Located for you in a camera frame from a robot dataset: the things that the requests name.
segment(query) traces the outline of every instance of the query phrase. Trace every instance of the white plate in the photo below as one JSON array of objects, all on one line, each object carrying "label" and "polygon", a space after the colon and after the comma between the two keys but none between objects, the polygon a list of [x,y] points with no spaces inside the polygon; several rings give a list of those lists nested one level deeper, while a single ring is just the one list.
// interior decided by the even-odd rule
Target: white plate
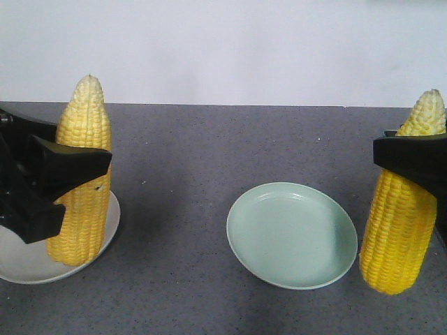
[{"label": "white plate", "polygon": [[327,195],[299,184],[264,184],[241,195],[228,215],[227,235],[252,274],[281,288],[334,283],[357,255],[348,214]]},{"label": "white plate", "polygon": [[[104,242],[99,254],[107,248],[119,223],[119,203],[110,192]],[[91,262],[79,267],[69,267],[53,261],[47,254],[47,242],[25,244],[14,232],[0,226],[0,278],[19,284],[51,283],[66,278],[84,269]]]}]

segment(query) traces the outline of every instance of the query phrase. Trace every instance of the yellow corn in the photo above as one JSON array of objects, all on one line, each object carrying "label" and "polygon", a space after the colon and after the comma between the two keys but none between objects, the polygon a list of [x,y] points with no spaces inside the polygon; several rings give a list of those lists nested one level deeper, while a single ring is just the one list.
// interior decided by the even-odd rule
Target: yellow corn
[{"label": "yellow corn", "polygon": [[[111,150],[110,121],[98,79],[83,77],[57,125],[56,141],[72,147]],[[110,168],[102,177],[61,196],[66,207],[61,232],[47,240],[50,257],[77,266],[92,260],[101,248],[110,194]]]},{"label": "yellow corn", "polygon": [[[425,92],[398,130],[399,136],[446,132],[444,102],[437,90]],[[437,215],[437,199],[418,184],[383,170],[376,186],[360,251],[366,282],[396,295],[419,275]]]}]

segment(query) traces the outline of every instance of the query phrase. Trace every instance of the gray countertop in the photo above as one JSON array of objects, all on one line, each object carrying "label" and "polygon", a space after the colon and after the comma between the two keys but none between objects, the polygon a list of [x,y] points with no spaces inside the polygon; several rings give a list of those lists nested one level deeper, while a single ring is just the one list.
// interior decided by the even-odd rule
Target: gray countertop
[{"label": "gray countertop", "polygon": [[[65,104],[0,103],[57,121]],[[108,105],[122,216],[105,253],[61,281],[0,281],[0,334],[447,334],[447,254],[436,236],[416,284],[387,297],[358,259],[325,288],[250,274],[226,217],[243,192],[290,181],[348,212],[359,248],[379,168],[372,140],[408,109]]]}]

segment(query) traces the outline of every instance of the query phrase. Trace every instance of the plate rim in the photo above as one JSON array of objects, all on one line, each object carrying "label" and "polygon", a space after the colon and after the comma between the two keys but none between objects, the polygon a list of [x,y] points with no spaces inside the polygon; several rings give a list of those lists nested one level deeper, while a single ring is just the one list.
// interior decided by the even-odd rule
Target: plate rim
[{"label": "plate rim", "polygon": [[11,278],[9,276],[5,276],[1,272],[0,272],[0,278],[5,281],[8,281],[10,283],[23,284],[23,285],[39,285],[39,284],[54,283],[55,281],[60,281],[61,279],[72,276],[72,275],[78,273],[79,271],[83,270],[84,268],[88,267],[91,263],[93,263],[95,260],[97,260],[99,258],[99,256],[101,256],[101,254],[107,249],[107,247],[109,246],[110,242],[112,242],[112,240],[118,230],[119,221],[121,218],[121,207],[119,206],[119,201],[117,199],[117,196],[112,191],[110,191],[109,202],[114,203],[114,205],[116,206],[116,212],[117,212],[116,216],[117,217],[114,218],[114,220],[112,221],[112,224],[110,225],[110,227],[112,228],[110,237],[103,241],[103,245],[102,245],[101,249],[99,250],[98,255],[96,255],[95,258],[93,258],[89,262],[79,265],[77,267],[70,267],[70,266],[66,265],[66,267],[70,268],[67,272],[64,272],[63,274],[58,274],[57,276],[44,278],[44,279],[38,279],[35,281],[24,281],[24,280],[20,280],[20,279]]},{"label": "plate rim", "polygon": [[[298,187],[298,188],[305,188],[308,191],[311,191],[311,192],[317,193],[319,195],[322,195],[324,198],[326,198],[331,203],[333,203],[336,206],[336,208],[341,210],[343,215],[345,215],[345,217],[348,218],[348,223],[349,223],[348,226],[349,226],[349,228],[351,228],[351,231],[353,232],[353,237],[354,238],[353,238],[353,245],[352,246],[355,246],[355,252],[353,252],[351,260],[348,263],[348,267],[344,271],[340,272],[336,277],[330,279],[329,281],[326,281],[324,283],[319,283],[319,284],[316,284],[316,285],[308,285],[308,286],[284,285],[284,284],[277,283],[277,282],[271,281],[269,279],[263,278],[261,275],[257,274],[253,269],[251,269],[251,267],[249,267],[247,264],[245,264],[244,261],[242,261],[241,257],[237,253],[236,248],[233,245],[232,239],[230,237],[230,217],[231,217],[231,214],[234,212],[235,208],[237,207],[238,202],[242,198],[245,198],[246,196],[249,196],[250,193],[254,192],[255,190],[257,190],[259,188],[268,188],[268,187],[278,186],[278,185],[288,185],[288,186],[293,186],[293,187]],[[351,217],[348,215],[346,210],[338,202],[336,202],[334,199],[332,199],[329,195],[321,192],[320,190],[312,188],[311,186],[307,186],[307,185],[303,185],[303,184],[297,184],[297,183],[293,183],[293,182],[289,182],[289,181],[275,181],[275,182],[271,182],[271,183],[261,184],[261,185],[254,186],[254,187],[250,188],[249,190],[243,192],[243,194],[241,194],[236,199],[236,201],[234,201],[234,203],[232,204],[232,206],[230,208],[230,211],[228,212],[227,220],[226,220],[226,235],[227,235],[228,243],[230,244],[230,248],[231,248],[233,254],[236,256],[236,258],[239,260],[239,262],[247,270],[249,270],[254,276],[256,276],[257,278],[259,278],[262,281],[265,281],[266,283],[269,283],[271,285],[274,285],[274,286],[277,286],[277,287],[280,287],[280,288],[286,288],[286,289],[289,289],[289,290],[315,290],[317,288],[323,288],[325,286],[328,286],[330,284],[335,283],[336,281],[341,279],[344,275],[346,275],[348,273],[348,271],[352,268],[354,262],[356,261],[357,254],[358,254],[358,233],[357,233],[355,225],[353,224],[353,221],[352,221]]]}]

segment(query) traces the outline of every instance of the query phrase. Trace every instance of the white wall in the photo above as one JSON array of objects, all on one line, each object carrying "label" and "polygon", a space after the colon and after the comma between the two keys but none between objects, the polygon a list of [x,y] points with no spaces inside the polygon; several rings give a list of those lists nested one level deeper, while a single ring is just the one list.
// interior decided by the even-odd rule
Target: white wall
[{"label": "white wall", "polygon": [[3,0],[0,101],[91,73],[110,103],[409,107],[447,97],[443,3]]}]

